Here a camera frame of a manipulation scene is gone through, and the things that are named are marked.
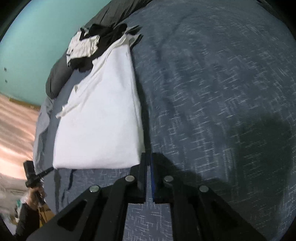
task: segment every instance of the teal wall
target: teal wall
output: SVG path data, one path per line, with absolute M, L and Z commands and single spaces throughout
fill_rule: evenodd
M 42 104 L 53 64 L 79 28 L 109 1 L 32 0 L 0 42 L 0 92 Z

